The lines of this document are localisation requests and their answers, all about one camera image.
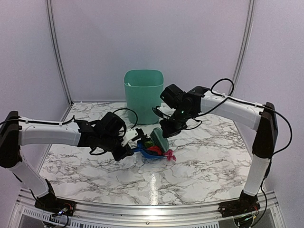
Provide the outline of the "light green hand brush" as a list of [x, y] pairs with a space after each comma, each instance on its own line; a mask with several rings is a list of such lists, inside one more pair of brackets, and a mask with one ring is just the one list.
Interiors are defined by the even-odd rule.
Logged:
[[169, 142], [163, 137], [163, 131], [161, 128], [156, 127], [152, 130], [150, 137], [153, 143], [158, 146], [162, 152], [167, 152], [169, 150]]

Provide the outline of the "pink paper scrap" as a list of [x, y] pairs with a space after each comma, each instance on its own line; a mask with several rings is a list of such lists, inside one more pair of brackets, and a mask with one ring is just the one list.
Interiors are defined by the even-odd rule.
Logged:
[[169, 149], [167, 152], [165, 152], [164, 154], [163, 154], [166, 158], [167, 158], [167, 160], [169, 160], [169, 161], [171, 161], [171, 160], [173, 160], [173, 161], [176, 161], [176, 157], [175, 157], [175, 155], [173, 154], [173, 150], [171, 150], [171, 149]]

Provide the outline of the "red paper scrap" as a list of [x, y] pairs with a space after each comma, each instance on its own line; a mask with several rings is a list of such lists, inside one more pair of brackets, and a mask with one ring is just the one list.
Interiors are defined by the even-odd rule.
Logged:
[[158, 146], [153, 146], [146, 149], [147, 153], [152, 156], [163, 156], [163, 152]]

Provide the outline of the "blue plastic dustpan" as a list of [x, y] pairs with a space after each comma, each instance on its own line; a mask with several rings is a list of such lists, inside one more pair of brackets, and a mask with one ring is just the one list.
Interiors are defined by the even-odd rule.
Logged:
[[132, 148], [132, 151], [139, 152], [146, 159], [158, 159], [165, 157], [163, 154], [158, 154], [156, 151], [151, 151], [145, 148], [141, 140], [137, 141], [137, 146]]

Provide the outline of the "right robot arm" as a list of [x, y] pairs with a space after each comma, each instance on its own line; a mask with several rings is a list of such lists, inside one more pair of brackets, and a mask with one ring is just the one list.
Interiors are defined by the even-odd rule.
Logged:
[[189, 119], [207, 114], [229, 119], [256, 132], [251, 166], [243, 190], [238, 199], [220, 203], [218, 210], [223, 217], [228, 217], [259, 209], [257, 194], [269, 173], [278, 136], [274, 105], [247, 102], [202, 86], [184, 92], [175, 84], [166, 87], [160, 98], [174, 110], [171, 116], [160, 121], [164, 138], [186, 130]]

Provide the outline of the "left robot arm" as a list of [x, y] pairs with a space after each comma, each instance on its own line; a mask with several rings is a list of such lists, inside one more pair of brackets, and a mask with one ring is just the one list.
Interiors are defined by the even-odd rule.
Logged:
[[50, 211], [72, 211], [75, 202], [56, 196], [47, 179], [41, 177], [23, 155], [21, 148], [27, 145], [67, 145], [89, 148], [94, 155], [110, 152], [115, 161], [133, 154], [130, 141], [139, 136], [137, 130], [127, 128], [118, 115], [108, 112], [100, 120], [86, 121], [72, 117], [65, 122], [35, 120], [11, 111], [0, 123], [0, 166], [13, 173], [33, 194], [35, 207]]

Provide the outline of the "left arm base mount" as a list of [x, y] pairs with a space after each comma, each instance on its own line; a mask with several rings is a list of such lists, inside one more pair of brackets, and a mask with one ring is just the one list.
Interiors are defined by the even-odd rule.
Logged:
[[55, 201], [51, 201], [51, 202], [41, 201], [37, 199], [35, 201], [35, 208], [47, 212], [52, 212], [53, 214], [58, 214], [60, 211], [66, 208], [67, 211], [63, 212], [63, 214], [71, 217], [74, 214], [76, 208], [76, 202], [62, 198], [57, 198]]

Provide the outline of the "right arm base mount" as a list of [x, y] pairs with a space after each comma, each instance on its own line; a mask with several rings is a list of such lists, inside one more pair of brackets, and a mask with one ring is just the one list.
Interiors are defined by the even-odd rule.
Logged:
[[237, 216], [260, 209], [259, 201], [249, 203], [245, 200], [231, 200], [221, 202], [218, 206], [218, 212], [223, 218]]

